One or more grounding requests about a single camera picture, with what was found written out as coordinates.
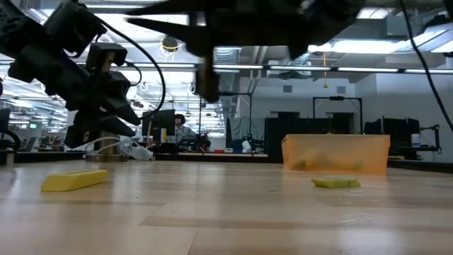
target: wooden table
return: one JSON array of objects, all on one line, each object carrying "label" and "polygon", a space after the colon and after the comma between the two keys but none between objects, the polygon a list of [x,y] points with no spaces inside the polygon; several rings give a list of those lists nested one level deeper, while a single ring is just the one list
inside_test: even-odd
[{"label": "wooden table", "polygon": [[[41,193],[48,174],[108,180]],[[1,254],[453,254],[453,176],[389,169],[313,187],[280,164],[174,161],[0,169]]]}]

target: computer monitor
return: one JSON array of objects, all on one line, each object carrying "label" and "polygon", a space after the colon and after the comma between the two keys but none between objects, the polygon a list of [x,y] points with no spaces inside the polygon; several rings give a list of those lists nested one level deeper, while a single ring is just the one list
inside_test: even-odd
[{"label": "computer monitor", "polygon": [[411,141],[406,119],[383,118],[384,134],[392,141]]},{"label": "computer monitor", "polygon": [[[143,116],[146,116],[151,111],[144,112]],[[153,114],[150,118],[144,118],[142,121],[142,135],[148,136],[148,128],[151,123],[152,130],[149,131],[149,135],[160,134],[161,128],[167,130],[167,135],[175,135],[175,110],[160,110],[156,114]]]},{"label": "computer monitor", "polygon": [[418,134],[420,133],[420,122],[412,118],[408,118],[409,133]]}]

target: ceiling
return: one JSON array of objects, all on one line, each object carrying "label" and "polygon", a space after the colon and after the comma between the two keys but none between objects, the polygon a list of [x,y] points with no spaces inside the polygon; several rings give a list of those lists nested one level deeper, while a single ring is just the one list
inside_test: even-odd
[{"label": "ceiling", "polygon": [[[108,22],[125,35],[131,37],[133,40],[138,42],[147,52],[153,56],[157,62],[173,62],[173,63],[198,63],[200,59],[185,50],[185,45],[180,42],[178,50],[174,53],[166,52],[162,49],[161,41],[165,35],[157,33],[151,30],[143,29],[129,23],[124,22],[124,15],[118,14],[124,9],[134,8],[137,5],[143,5],[145,1],[86,1],[88,7],[91,8],[99,18]],[[430,17],[436,13],[442,11],[439,9],[441,1],[436,0],[424,0],[424,1],[411,1],[409,6],[417,6],[419,11],[419,19],[417,21],[423,21],[427,17]],[[47,17],[52,13],[52,6],[55,7],[57,1],[43,0],[41,1],[40,8],[34,8],[27,10],[26,13],[40,23],[44,23]],[[395,1],[385,0],[374,0],[367,1],[366,8],[360,14],[360,20],[357,22],[355,27],[343,31],[337,36],[337,40],[333,40],[332,45],[336,46],[337,42],[349,38],[351,40],[369,40],[364,38],[366,36],[377,37],[376,29],[373,26],[383,26],[383,22],[387,21],[389,17],[397,18],[401,14]],[[168,21],[172,23],[186,24],[187,17],[184,15],[173,15],[173,16],[148,16],[145,18],[156,19],[160,21]],[[401,19],[397,18],[398,23],[401,24]],[[127,59],[131,62],[141,63],[149,62],[149,60],[132,45],[124,41],[121,37],[118,37],[112,32],[108,32],[100,38],[101,42],[109,43],[120,43],[123,47],[128,50]],[[397,43],[400,49],[404,43],[402,37],[389,40],[395,46]],[[220,64],[290,64],[290,65],[311,65],[311,66],[334,66],[334,67],[386,67],[386,68],[419,68],[420,63],[418,58],[413,54],[412,49],[402,50],[398,54],[390,54],[383,51],[381,54],[375,54],[379,52],[380,47],[374,47],[369,44],[369,49],[365,49],[364,53],[352,53],[345,49],[336,49],[335,52],[331,52],[332,47],[329,50],[322,50],[315,48],[309,50],[309,52],[300,59],[290,61],[288,59],[286,47],[223,47],[217,49],[215,53],[215,60]],[[76,62],[84,62],[88,50],[79,58]],[[431,53],[429,50],[424,52],[425,58],[430,67],[436,68],[445,63],[445,58],[440,53]],[[0,55],[0,62],[2,60],[11,60],[5,56]],[[24,111],[26,116],[34,119],[42,119],[42,117],[36,117],[38,115],[51,118],[52,116],[66,114],[64,109],[64,102],[57,99],[52,100],[43,91],[43,85],[39,82],[32,84],[25,84],[21,81],[16,81],[6,76],[8,69],[7,64],[0,65],[0,75],[6,77],[4,81],[5,95],[8,96],[19,96],[21,98],[30,98],[28,100],[19,101],[5,101],[3,100],[4,106],[12,107],[14,112]],[[194,74],[192,72],[181,72],[181,70],[165,69],[164,76],[167,83],[167,95],[166,101],[173,103],[166,103],[164,108],[175,108],[179,113],[190,115],[189,125],[194,129],[198,130],[201,128],[207,130],[215,135],[222,135],[224,131],[224,119],[234,116],[236,110],[236,98],[227,97],[222,98],[219,103],[207,104],[205,109],[202,110],[202,124],[201,127],[198,125],[199,120],[195,117],[199,112],[199,98],[193,95],[193,81]],[[138,72],[133,70],[121,69],[121,72],[132,82],[136,82],[139,79]],[[324,72],[305,72],[299,76],[290,76],[290,83],[299,84],[299,87],[295,88],[291,95],[282,92],[281,86],[288,84],[288,81],[282,81],[282,72],[269,74],[268,72],[252,72],[249,70],[241,70],[237,72],[227,72],[221,74],[221,90],[223,91],[235,91],[235,92],[247,92],[251,89],[251,81],[253,79],[259,80],[253,86],[255,87],[253,92],[255,97],[298,97],[298,96],[311,96],[318,94],[330,93],[327,90],[320,90],[326,81],[331,84],[332,89],[335,89],[337,84],[354,84],[355,82],[365,78],[368,74],[362,73],[346,73],[336,72],[327,73]],[[143,111],[147,111],[155,107],[156,103],[161,97],[161,85],[159,76],[154,71],[143,71],[142,82],[139,86],[130,89],[128,93],[130,100],[142,102],[143,107],[136,107],[135,110],[138,115],[141,115]],[[23,114],[15,114],[13,118],[24,118]],[[48,125],[48,128],[63,128],[64,122],[60,122],[58,125]]]}]

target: black cable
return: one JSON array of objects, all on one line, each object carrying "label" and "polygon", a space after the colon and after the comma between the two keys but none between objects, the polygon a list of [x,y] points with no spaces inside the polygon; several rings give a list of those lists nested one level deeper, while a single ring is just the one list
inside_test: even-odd
[{"label": "black cable", "polygon": [[149,114],[146,114],[146,115],[143,115],[140,120],[143,120],[145,118],[150,118],[151,116],[153,116],[155,113],[157,113],[161,108],[162,108],[162,105],[164,104],[165,102],[165,96],[166,96],[166,85],[165,85],[165,79],[164,79],[164,74],[162,73],[162,70],[161,68],[159,67],[159,65],[157,64],[156,60],[154,60],[154,58],[140,45],[138,45],[138,43],[136,43],[133,39],[129,38],[127,35],[121,33],[120,31],[114,29],[114,27],[112,27],[111,25],[109,25],[107,22],[103,21],[102,19],[98,18],[99,22],[101,22],[106,28],[110,29],[111,31],[113,31],[115,34],[121,36],[122,38],[124,38],[127,42],[129,42],[130,44],[134,45],[137,49],[139,49],[148,59],[149,61],[151,61],[151,63],[153,63],[153,65],[156,67],[156,70],[157,72],[159,73],[159,76],[161,78],[161,83],[162,83],[162,98],[161,98],[161,101],[159,102],[158,106],[156,107],[156,109],[154,109],[152,112],[150,112]]},{"label": "black cable", "polygon": [[401,5],[401,10],[404,13],[404,19],[406,20],[406,25],[408,27],[408,33],[409,33],[409,38],[411,39],[412,48],[415,51],[415,53],[417,54],[418,58],[420,59],[422,65],[423,65],[423,69],[426,72],[426,77],[428,78],[428,83],[430,84],[431,90],[434,93],[434,97],[436,98],[437,104],[439,105],[440,110],[442,111],[442,114],[443,114],[445,120],[447,121],[447,124],[448,124],[450,130],[453,132],[452,121],[450,120],[450,117],[448,116],[448,113],[445,110],[444,103],[442,102],[442,99],[440,98],[436,87],[434,86],[434,82],[432,81],[432,77],[431,77],[430,70],[428,68],[428,64],[426,64],[425,58],[423,57],[422,53],[420,52],[420,50],[417,47],[417,44],[415,43],[415,40],[413,39],[414,36],[413,36],[413,31],[412,31],[412,26],[411,26],[411,20],[409,18],[406,4],[404,3],[404,0],[399,0],[399,3]]},{"label": "black cable", "polygon": [[134,63],[131,63],[129,61],[125,61],[125,63],[128,67],[133,67],[134,69],[136,69],[140,75],[139,81],[137,81],[136,84],[131,84],[130,86],[136,86],[136,85],[140,84],[140,82],[142,82],[142,78],[143,78],[143,74],[142,74],[142,71],[140,70],[140,68],[138,68]]}]

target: orange plastic bin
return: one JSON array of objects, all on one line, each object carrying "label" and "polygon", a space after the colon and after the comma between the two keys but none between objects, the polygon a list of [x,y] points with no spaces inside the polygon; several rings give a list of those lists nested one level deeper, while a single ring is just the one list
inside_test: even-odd
[{"label": "orange plastic bin", "polygon": [[354,174],[385,174],[388,135],[287,135],[282,140],[288,169]]}]

